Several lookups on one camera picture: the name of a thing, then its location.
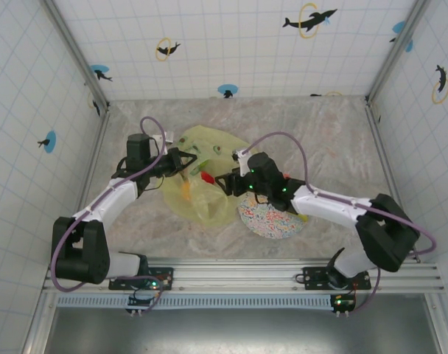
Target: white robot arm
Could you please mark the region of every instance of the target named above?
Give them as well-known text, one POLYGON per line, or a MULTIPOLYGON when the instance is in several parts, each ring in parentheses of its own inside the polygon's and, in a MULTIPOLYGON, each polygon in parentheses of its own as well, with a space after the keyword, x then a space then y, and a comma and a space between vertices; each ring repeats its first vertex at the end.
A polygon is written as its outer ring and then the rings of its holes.
POLYGON ((323 218, 358 233, 361 245, 339 250, 326 268, 329 281, 337 288, 376 267, 398 271, 419 238, 416 230, 403 223, 367 211, 373 207, 409 220, 389 195, 353 198, 320 190, 305 181, 285 178, 266 153, 252 155, 239 150, 234 152, 234 160, 239 168, 216 178, 226 194, 265 195, 277 210, 323 218))
MULTIPOLYGON (((171 140, 172 134, 166 135, 166 142, 172 142, 171 140)), ((155 143, 157 151, 161 149, 161 136, 150 137, 142 133, 129 136, 127 156, 120 161, 108 186, 86 208, 71 218, 60 217, 55 221, 52 254, 70 225, 81 215, 87 214, 60 249, 55 266, 57 277, 99 284, 104 279, 147 275, 147 258, 140 254, 109 251, 105 233, 123 210, 141 196, 152 177, 173 176, 197 159, 196 155, 184 153, 176 147, 168 150, 165 147, 164 155, 151 170, 124 183, 118 183, 152 164, 156 157, 150 155, 151 142, 155 143), (74 247, 80 240, 83 240, 82 247, 74 247)))

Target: grid pattern wall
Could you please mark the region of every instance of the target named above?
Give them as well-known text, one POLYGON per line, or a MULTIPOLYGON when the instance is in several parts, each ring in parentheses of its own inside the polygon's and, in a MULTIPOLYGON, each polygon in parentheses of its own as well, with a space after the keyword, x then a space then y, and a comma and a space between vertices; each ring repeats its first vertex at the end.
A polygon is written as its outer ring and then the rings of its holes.
POLYGON ((0 353, 19 353, 99 117, 37 0, 0 0, 0 353))
POLYGON ((379 96, 379 128, 408 215, 438 240, 427 257, 448 291, 448 0, 432 2, 413 42, 379 96))
POLYGON ((56 2, 108 98, 141 100, 367 94, 414 0, 56 2))

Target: red object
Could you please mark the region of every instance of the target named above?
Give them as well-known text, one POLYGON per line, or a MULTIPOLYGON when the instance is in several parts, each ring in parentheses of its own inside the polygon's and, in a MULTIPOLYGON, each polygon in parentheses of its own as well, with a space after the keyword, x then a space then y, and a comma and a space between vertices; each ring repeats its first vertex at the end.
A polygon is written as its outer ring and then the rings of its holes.
POLYGON ((206 173, 204 171, 201 171, 201 178, 203 181, 208 182, 210 184, 214 184, 214 177, 211 176, 209 173, 206 173))

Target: orange object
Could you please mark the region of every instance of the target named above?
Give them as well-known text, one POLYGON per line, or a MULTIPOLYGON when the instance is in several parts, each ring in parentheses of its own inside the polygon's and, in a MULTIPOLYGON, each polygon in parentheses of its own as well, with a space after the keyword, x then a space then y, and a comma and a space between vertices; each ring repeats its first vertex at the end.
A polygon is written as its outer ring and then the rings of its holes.
POLYGON ((214 184, 214 177, 211 176, 209 173, 206 173, 204 171, 201 171, 201 178, 203 181, 208 182, 210 184, 214 184))
POLYGON ((191 200, 191 197, 189 196, 189 181, 184 181, 183 184, 181 185, 181 195, 187 201, 191 200))

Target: transparent plastic bag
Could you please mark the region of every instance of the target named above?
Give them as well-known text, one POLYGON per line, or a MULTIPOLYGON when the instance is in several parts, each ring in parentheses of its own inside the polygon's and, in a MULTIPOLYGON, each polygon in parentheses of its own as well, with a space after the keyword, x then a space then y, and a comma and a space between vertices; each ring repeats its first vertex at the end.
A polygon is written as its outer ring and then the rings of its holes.
POLYGON ((177 215, 205 226, 222 226, 237 217, 242 197, 227 196, 217 184, 201 178, 201 172, 217 177, 230 173, 238 164, 232 151, 246 148, 247 142, 224 131, 202 125, 185 131, 177 147, 197 155, 197 161, 176 176, 166 178, 160 188, 167 206, 177 215))

